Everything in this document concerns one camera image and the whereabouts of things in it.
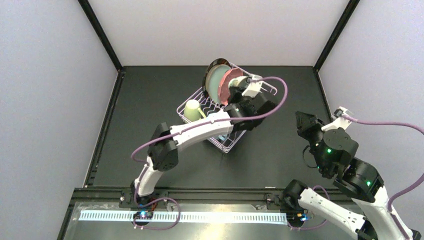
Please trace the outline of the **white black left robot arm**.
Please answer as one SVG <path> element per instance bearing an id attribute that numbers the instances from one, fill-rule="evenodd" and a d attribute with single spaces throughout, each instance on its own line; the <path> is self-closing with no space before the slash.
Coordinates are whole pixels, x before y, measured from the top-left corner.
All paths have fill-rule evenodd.
<path id="1" fill-rule="evenodd" d="M 287 95 L 284 94 L 279 103 L 273 97 L 263 92 L 258 92 L 254 97 L 236 93 L 224 109 L 205 118 L 174 126 L 168 126 L 165 122 L 159 124 L 151 140 L 131 154 L 131 158 L 138 161 L 137 153 L 147 149 L 146 159 L 141 160 L 143 169 L 132 184 L 133 201 L 141 205 L 142 198 L 153 193 L 163 173 L 178 164 L 179 153 L 187 147 L 215 136 L 256 128 L 264 118 L 282 106 Z"/>

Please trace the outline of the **pink dotted plate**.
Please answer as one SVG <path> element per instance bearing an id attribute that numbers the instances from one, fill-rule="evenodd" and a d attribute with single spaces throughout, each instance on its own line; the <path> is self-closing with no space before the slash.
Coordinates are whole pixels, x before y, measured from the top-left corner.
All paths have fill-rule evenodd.
<path id="1" fill-rule="evenodd" d="M 232 79 L 242 77 L 244 74 L 242 70 L 239 68 L 232 68 L 227 70 L 223 77 L 221 78 L 221 81 L 218 86 L 218 100 L 219 103 L 226 106 L 228 104 L 228 99 L 230 97 L 230 82 Z"/>

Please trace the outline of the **black striped rim dinner plate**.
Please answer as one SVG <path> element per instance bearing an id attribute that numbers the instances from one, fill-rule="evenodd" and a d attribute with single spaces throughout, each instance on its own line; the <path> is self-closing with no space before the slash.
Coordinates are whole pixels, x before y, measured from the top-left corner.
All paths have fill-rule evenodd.
<path id="1" fill-rule="evenodd" d="M 219 104 L 219 87 L 224 74 L 231 69 L 230 63 L 224 58 L 215 59 L 207 68 L 202 80 L 202 92 Z"/>

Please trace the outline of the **green glazed small bowl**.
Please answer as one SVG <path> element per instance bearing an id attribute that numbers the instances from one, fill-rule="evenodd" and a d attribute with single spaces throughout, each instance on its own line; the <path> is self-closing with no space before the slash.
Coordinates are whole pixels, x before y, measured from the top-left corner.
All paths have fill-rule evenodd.
<path id="1" fill-rule="evenodd" d="M 228 88 L 242 88 L 245 89 L 249 85 L 248 76 L 238 76 L 231 79 L 228 83 Z"/>

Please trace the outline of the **light blue mug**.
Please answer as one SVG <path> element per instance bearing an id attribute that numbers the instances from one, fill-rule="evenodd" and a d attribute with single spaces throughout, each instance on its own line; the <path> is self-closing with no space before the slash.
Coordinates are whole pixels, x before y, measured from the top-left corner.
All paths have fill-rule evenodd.
<path id="1" fill-rule="evenodd" d="M 228 134 L 222 134 L 216 137 L 217 141 L 223 144 L 229 138 Z"/>

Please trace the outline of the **white wire dish rack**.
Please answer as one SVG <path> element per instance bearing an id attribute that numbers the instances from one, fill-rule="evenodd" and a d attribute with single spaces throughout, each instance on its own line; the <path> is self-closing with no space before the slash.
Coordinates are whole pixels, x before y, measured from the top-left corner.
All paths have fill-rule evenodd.
<path id="1" fill-rule="evenodd" d="M 204 118 L 243 118 L 265 114 L 277 101 L 278 90 L 224 58 L 214 60 L 207 68 L 202 86 L 177 109 L 179 117 L 189 124 Z"/>

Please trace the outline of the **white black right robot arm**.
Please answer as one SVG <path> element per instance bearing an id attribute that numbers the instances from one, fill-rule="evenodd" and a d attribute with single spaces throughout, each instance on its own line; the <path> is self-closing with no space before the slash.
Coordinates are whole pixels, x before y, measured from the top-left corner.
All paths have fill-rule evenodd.
<path id="1" fill-rule="evenodd" d="M 291 228 L 301 229 L 308 210 L 323 217 L 354 240 L 419 240 L 419 231 L 407 227 L 393 206 L 378 170 L 356 157 L 359 144 L 347 133 L 355 122 L 348 110 L 340 107 L 331 123 L 325 124 L 313 114 L 297 111 L 298 135 L 308 141 L 308 149 L 322 177 L 362 210 L 357 214 L 319 195 L 299 180 L 292 180 L 282 192 L 283 207 L 294 215 L 287 219 Z"/>

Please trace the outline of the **green flower plate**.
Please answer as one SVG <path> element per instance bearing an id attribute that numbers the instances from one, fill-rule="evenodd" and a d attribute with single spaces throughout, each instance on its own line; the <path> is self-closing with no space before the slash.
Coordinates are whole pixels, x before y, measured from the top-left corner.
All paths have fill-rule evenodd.
<path id="1" fill-rule="evenodd" d="M 224 73 L 231 67 L 226 64 L 218 64 L 213 66 L 206 75 L 205 86 L 206 92 L 214 103 L 219 103 L 218 88 Z"/>

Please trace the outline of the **cream mug green handle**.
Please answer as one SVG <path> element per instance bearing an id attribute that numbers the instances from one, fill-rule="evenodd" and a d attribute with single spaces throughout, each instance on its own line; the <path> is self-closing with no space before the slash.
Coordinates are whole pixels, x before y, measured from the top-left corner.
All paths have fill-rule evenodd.
<path id="1" fill-rule="evenodd" d="M 201 109 L 200 102 L 195 99 L 190 99 L 186 102 L 183 110 L 183 116 L 185 117 L 186 123 L 191 123 L 206 118 L 206 115 Z"/>

